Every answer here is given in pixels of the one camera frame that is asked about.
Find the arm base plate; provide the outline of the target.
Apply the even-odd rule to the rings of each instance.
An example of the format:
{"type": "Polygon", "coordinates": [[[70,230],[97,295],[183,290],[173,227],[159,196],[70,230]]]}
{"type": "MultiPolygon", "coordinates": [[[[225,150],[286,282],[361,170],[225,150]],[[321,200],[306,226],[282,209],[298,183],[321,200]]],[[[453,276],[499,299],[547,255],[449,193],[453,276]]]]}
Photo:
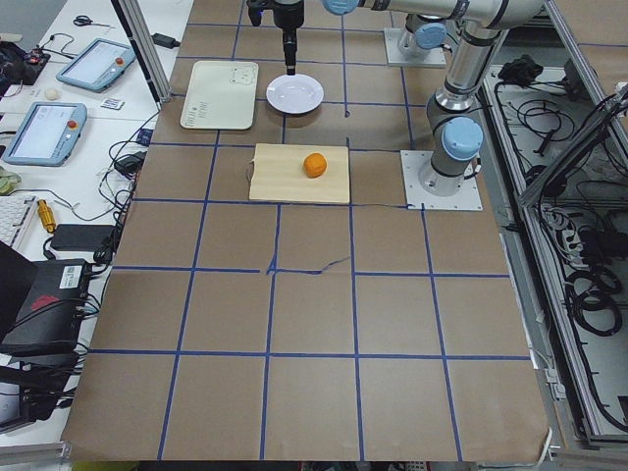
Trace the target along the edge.
{"type": "Polygon", "coordinates": [[[415,32],[406,28],[385,28],[385,45],[389,66],[443,69],[442,49],[446,29],[441,24],[420,26],[415,32]]]}
{"type": "Polygon", "coordinates": [[[400,152],[406,206],[426,211],[482,211],[473,165],[469,163],[462,176],[443,177],[432,168],[432,154],[432,151],[400,152]]]}

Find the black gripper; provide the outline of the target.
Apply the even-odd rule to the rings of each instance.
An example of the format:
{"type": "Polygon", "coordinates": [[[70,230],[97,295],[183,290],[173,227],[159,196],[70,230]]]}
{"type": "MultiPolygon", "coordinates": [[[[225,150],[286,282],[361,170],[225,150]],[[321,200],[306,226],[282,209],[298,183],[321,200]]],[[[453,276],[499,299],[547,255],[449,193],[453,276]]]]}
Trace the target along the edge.
{"type": "Polygon", "coordinates": [[[263,12],[270,10],[276,27],[283,31],[286,74],[296,75],[297,33],[304,23],[303,0],[246,0],[248,17],[253,26],[260,26],[263,12]]]}

